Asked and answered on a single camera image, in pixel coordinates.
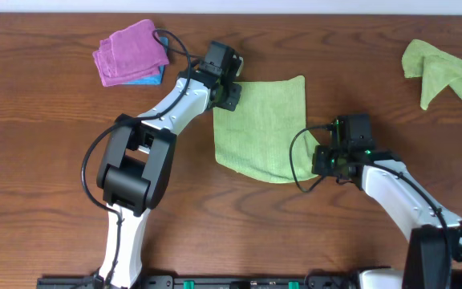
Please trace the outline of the light green cloth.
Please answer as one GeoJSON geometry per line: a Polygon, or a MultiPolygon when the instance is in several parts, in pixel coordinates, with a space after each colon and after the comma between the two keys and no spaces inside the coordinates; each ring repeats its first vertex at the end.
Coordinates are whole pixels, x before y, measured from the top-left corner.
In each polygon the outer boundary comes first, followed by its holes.
{"type": "Polygon", "coordinates": [[[216,162],[258,181],[292,183],[311,172],[317,140],[306,127],[306,80],[302,75],[270,82],[240,82],[235,110],[213,110],[216,162]]]}

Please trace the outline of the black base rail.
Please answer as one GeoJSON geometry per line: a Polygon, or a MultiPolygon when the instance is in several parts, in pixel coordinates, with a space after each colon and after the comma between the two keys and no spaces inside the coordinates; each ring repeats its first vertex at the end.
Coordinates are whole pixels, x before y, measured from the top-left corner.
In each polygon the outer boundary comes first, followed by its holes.
{"type": "Polygon", "coordinates": [[[319,288],[401,288],[403,272],[389,267],[369,268],[352,274],[337,275],[316,271],[305,278],[225,278],[141,276],[136,289],[319,289],[319,288]]]}

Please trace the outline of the crumpled green cloth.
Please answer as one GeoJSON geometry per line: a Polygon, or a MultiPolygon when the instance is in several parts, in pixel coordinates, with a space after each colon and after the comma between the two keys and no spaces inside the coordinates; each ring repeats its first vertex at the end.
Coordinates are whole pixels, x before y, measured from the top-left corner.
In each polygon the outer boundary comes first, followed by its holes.
{"type": "Polygon", "coordinates": [[[413,39],[403,53],[401,64],[405,78],[422,79],[420,108],[424,111],[446,87],[462,100],[462,59],[413,39]]]}

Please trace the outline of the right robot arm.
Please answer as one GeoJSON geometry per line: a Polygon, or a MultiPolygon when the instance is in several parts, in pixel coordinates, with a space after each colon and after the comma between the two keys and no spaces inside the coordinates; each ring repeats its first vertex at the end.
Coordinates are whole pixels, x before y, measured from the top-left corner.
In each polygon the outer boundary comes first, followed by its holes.
{"type": "Polygon", "coordinates": [[[462,288],[462,217],[442,206],[394,153],[320,145],[313,171],[352,181],[383,207],[408,241],[401,271],[361,271],[359,288],[462,288]]]}

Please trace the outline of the folded purple cloth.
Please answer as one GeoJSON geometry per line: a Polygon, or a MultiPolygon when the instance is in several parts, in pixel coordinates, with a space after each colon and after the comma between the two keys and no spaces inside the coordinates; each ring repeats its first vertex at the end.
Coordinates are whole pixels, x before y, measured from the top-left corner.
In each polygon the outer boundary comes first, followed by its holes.
{"type": "Polygon", "coordinates": [[[126,84],[160,74],[169,65],[164,47],[153,37],[152,20],[141,20],[99,42],[92,53],[104,87],[126,84]]]}

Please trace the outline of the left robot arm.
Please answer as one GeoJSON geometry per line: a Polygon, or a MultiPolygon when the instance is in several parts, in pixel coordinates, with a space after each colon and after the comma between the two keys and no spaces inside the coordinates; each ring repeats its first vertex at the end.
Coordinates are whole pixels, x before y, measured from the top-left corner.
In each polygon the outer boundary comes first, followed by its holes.
{"type": "Polygon", "coordinates": [[[202,64],[182,71],[175,87],[137,117],[119,116],[108,138],[96,184],[108,213],[106,253],[96,288],[132,288],[142,271],[141,250],[148,216],[168,187],[177,137],[212,108],[232,111],[240,98],[238,68],[202,64]]]}

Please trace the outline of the folded blue cloth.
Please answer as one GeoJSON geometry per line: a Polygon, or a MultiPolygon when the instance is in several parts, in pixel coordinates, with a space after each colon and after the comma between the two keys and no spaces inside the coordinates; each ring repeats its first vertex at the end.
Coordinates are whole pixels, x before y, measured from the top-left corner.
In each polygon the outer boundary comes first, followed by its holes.
{"type": "Polygon", "coordinates": [[[164,49],[163,56],[165,60],[161,60],[155,67],[135,73],[125,85],[160,85],[164,76],[165,66],[168,65],[166,48],[164,49]]]}

